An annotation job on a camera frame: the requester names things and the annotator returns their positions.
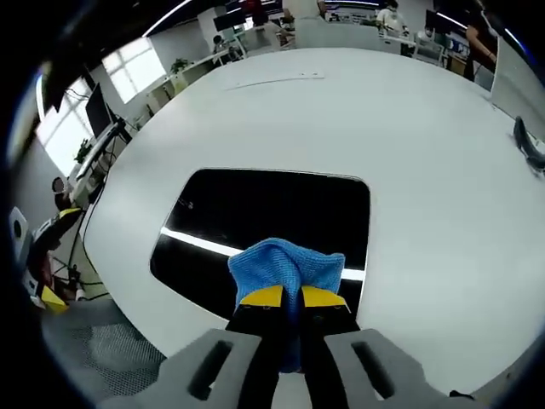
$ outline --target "ceiling light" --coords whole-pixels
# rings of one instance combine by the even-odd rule
[[[37,103],[37,115],[40,117],[40,122],[45,119],[45,109],[43,108],[43,88],[42,88],[43,75],[37,78],[36,81],[36,103]]]
[[[178,4],[176,7],[171,9],[167,14],[165,14],[163,17],[161,17],[157,23],[155,23],[153,26],[151,26],[144,34],[142,34],[142,38],[147,37],[150,32],[155,30],[159,24],[161,24],[163,21],[167,20],[172,14],[174,14],[176,11],[184,7],[186,4],[190,3],[192,0],[184,0],[180,4]]]
[[[335,0],[335,1],[331,1],[331,0],[325,0],[324,3],[353,3],[353,4],[363,4],[365,6],[379,6],[379,3],[371,3],[371,2],[358,2],[356,0]]]
[[[505,32],[519,45],[519,47],[525,49],[524,45],[522,45],[522,43],[517,40],[517,38],[507,28],[505,29]]]
[[[468,29],[468,26],[464,26],[462,23],[454,20],[454,19],[451,19],[451,17],[449,17],[448,15],[444,15],[442,13],[437,13],[437,15],[439,17],[443,17],[444,19],[447,19],[448,21],[452,21],[454,24],[460,26],[461,28],[463,28],[464,30],[467,30]]]

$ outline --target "black opening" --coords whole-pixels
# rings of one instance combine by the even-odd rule
[[[346,268],[364,270],[370,192],[360,180],[265,170],[200,170],[187,182],[165,227],[239,250],[271,237],[324,254],[340,252]],[[223,318],[237,287],[228,256],[162,233],[151,270],[185,298]],[[339,294],[357,313],[363,282],[343,279]]]
[[[20,236],[23,234],[23,229],[20,226],[20,223],[18,220],[14,222],[14,235],[16,239],[20,239]]]

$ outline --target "yellow object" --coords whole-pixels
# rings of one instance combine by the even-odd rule
[[[46,285],[42,290],[42,301],[57,314],[64,313],[68,309],[66,303],[58,298],[57,295]]]
[[[82,210],[79,207],[63,210],[61,213],[59,213],[59,218],[62,219],[64,216],[69,215],[70,213],[74,213],[75,211],[82,211]]]
[[[310,285],[302,288],[305,307],[332,307],[335,305],[347,305],[344,298],[337,296],[331,291],[321,290]]]
[[[243,305],[256,305],[261,307],[280,307],[283,289],[284,288],[281,285],[275,285],[273,287],[254,291],[244,297],[240,303]]]

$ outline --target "window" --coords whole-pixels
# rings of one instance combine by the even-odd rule
[[[66,90],[59,111],[51,108],[36,129],[45,152],[64,176],[74,169],[82,141],[93,135],[85,112],[89,95],[89,87],[79,79]]]
[[[118,49],[102,60],[102,64],[124,103],[166,75],[147,38]]]

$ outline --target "person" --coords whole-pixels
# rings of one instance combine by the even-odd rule
[[[398,11],[398,7],[397,0],[386,1],[386,8],[382,9],[376,17],[376,24],[379,28],[392,30],[397,33],[409,32],[403,15]]]
[[[277,35],[279,34],[285,41],[288,41],[289,37],[294,37],[294,35],[284,28],[277,26],[273,22],[269,21],[269,16],[267,13],[262,12],[255,14],[253,16],[255,26],[262,26],[265,30],[265,37],[267,41],[274,47],[280,49],[280,42],[278,41]]]
[[[283,0],[284,17],[288,20],[325,17],[324,0]]]
[[[51,183],[51,189],[54,193],[54,203],[59,211],[70,209],[72,202],[70,201],[69,192],[65,190],[65,183],[59,177],[56,177]]]
[[[490,14],[485,9],[474,9],[466,30],[469,56],[463,76],[486,89],[492,88],[497,60],[497,32],[492,28]]]
[[[424,30],[420,30],[416,34],[416,38],[422,43],[431,43],[433,41],[433,29],[431,27],[424,27]]]
[[[214,38],[212,38],[212,41],[214,42],[214,54],[217,54],[220,51],[227,49],[227,44],[222,36],[214,36]]]

